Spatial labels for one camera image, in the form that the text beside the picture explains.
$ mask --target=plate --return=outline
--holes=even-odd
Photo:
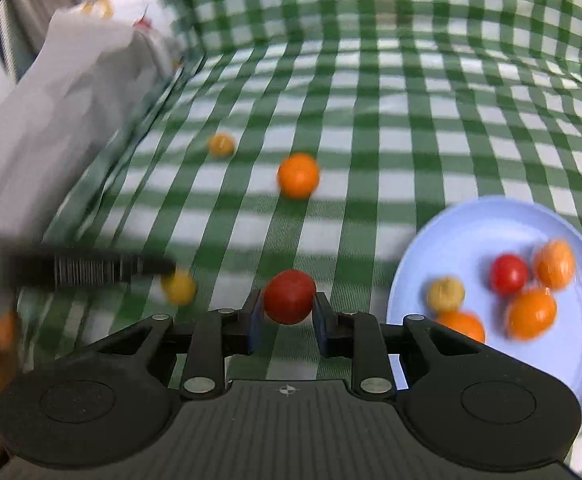
[[[556,322],[544,335],[517,342],[504,334],[504,302],[488,287],[492,261],[514,253],[526,262],[532,251],[552,238],[565,238],[574,251],[572,283],[554,297]],[[486,344],[553,375],[575,393],[582,409],[582,235],[564,219],[538,204],[505,197],[484,197],[446,209],[421,229],[395,273],[386,322],[401,324],[407,314],[433,317],[425,304],[427,285],[446,274],[465,285],[462,310],[478,314]],[[406,380],[391,357],[398,388]]]

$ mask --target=red ball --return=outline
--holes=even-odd
[[[264,311],[283,325],[300,323],[311,312],[315,282],[301,270],[284,270],[264,289]]]
[[[522,290],[529,279],[527,264],[515,254],[501,254],[492,264],[489,283],[492,291],[510,296]]]

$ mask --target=black tool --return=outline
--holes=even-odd
[[[158,314],[20,376],[0,396],[0,480],[577,478],[561,461],[580,407],[544,372],[423,316],[335,314],[318,293],[320,352],[353,360],[350,385],[226,384],[224,358],[251,354],[262,323],[254,291],[241,310]]]
[[[58,247],[0,238],[0,316],[15,308],[24,287],[52,292],[130,282],[141,276],[172,274],[175,263],[163,256]]]

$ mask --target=checkered tablecloth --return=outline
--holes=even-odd
[[[582,232],[582,0],[187,2],[182,22],[193,16],[207,58],[114,137],[47,239],[170,254],[191,268],[194,304],[167,306],[157,281],[28,291],[29,366],[157,312],[239,307],[289,267],[337,310],[383,317],[416,231],[481,195],[541,203]],[[237,142],[229,160],[209,157],[217,131]],[[321,165],[307,202],[279,196],[290,152]],[[228,367],[261,379],[347,373],[319,357],[308,322],[268,324],[257,355]],[[582,475],[582,434],[568,463]]]

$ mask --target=ribbed gray surface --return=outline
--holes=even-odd
[[[292,394],[280,391],[296,388]],[[423,448],[391,406],[342,381],[235,381],[219,399],[184,405],[148,449],[97,469],[52,471],[14,459],[0,480],[561,480],[559,466],[510,475],[454,465]]]

